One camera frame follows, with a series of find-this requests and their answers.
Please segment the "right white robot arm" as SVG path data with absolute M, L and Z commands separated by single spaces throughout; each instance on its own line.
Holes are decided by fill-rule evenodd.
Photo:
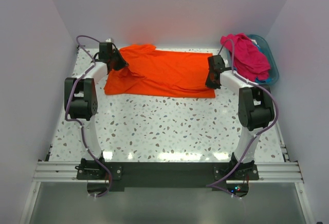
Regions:
M 208 66 L 206 86 L 212 89 L 225 87 L 238 96 L 237 113 L 242 131 L 231 163 L 252 163 L 258 137 L 276 122 L 277 107 L 270 88 L 243 78 L 226 67 L 220 55 L 208 57 Z

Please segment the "orange t shirt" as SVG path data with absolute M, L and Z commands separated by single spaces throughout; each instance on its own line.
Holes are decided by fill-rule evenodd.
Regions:
M 128 66 L 108 74 L 106 95 L 215 98 L 206 86 L 209 53 L 158 50 L 154 45 L 120 49 Z

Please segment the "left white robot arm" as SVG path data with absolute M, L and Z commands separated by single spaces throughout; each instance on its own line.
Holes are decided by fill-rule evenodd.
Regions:
M 95 116 L 98 112 L 96 84 L 111 71 L 128 67 L 119 49 L 112 42 L 100 42 L 99 52 L 87 69 L 64 81 L 65 120 L 76 123 L 80 130 L 82 158 L 100 160 L 102 149 L 98 142 Z

